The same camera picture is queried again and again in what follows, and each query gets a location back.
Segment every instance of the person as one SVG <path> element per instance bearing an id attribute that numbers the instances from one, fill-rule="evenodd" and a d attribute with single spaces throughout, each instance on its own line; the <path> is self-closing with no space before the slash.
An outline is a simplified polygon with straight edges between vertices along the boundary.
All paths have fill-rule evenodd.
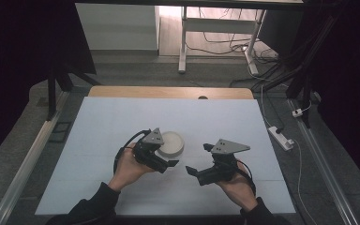
<path id="1" fill-rule="evenodd" d="M 117 224 L 114 207 L 121 190 L 136 182 L 144 174 L 154 171 L 136 161 L 132 149 L 134 145 L 135 143 L 131 143 L 125 149 L 118 161 L 116 173 L 108 184 L 101 182 L 98 191 L 90 200 L 80 200 L 68 214 L 54 216 L 46 225 Z M 240 162 L 238 162 L 238 168 L 248 173 Z M 219 181 L 216 184 L 222 188 L 231 201 L 241 207 L 240 214 L 247 225 L 290 224 L 283 217 L 275 217 L 264 205 L 263 199 L 255 197 L 247 179 L 241 174 L 236 173 L 232 180 Z"/>

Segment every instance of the desk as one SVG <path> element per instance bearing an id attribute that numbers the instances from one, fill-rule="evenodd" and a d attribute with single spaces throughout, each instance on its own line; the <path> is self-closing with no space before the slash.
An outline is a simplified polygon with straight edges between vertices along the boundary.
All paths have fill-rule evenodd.
<path id="1" fill-rule="evenodd" d="M 235 156 L 251 169 L 257 195 L 273 213 L 294 213 L 259 105 L 251 98 L 247 89 L 93 87 L 83 100 L 36 214 L 67 213 L 79 199 L 90 198 L 99 183 L 113 175 L 119 147 L 147 128 L 179 133 L 185 150 L 174 168 L 163 174 L 149 173 L 124 189 L 115 207 L 118 215 L 239 215 L 239 207 L 218 186 L 200 187 L 185 170 L 185 166 L 211 167 L 211 154 L 203 150 L 203 144 L 220 138 L 251 146 Z"/>

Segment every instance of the power strip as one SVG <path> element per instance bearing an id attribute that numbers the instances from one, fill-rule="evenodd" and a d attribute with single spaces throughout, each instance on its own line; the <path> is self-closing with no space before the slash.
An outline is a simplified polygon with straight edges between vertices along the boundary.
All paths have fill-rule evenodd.
<path id="1" fill-rule="evenodd" d="M 289 151 L 293 149 L 294 141 L 292 139 L 286 139 L 285 136 L 283 136 L 282 133 L 277 133 L 276 127 L 270 127 L 268 131 L 270 131 L 270 134 L 277 140 L 279 145 L 283 148 L 285 151 Z"/>

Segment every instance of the wall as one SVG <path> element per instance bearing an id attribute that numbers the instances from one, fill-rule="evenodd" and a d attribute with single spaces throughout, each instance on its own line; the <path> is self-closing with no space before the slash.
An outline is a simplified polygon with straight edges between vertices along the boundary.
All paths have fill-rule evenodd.
<path id="1" fill-rule="evenodd" d="M 76 4 L 90 50 L 157 50 L 154 6 Z"/>

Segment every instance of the person's left hand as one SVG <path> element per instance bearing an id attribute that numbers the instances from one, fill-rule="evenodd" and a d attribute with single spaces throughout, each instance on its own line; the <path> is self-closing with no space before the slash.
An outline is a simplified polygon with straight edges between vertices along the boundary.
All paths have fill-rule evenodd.
<path id="1" fill-rule="evenodd" d="M 136 143 L 131 143 L 118 160 L 116 173 L 108 184 L 108 186 L 115 191 L 120 191 L 125 186 L 137 181 L 142 175 L 154 171 L 148 166 L 136 161 L 133 155 L 133 147 L 135 145 Z"/>

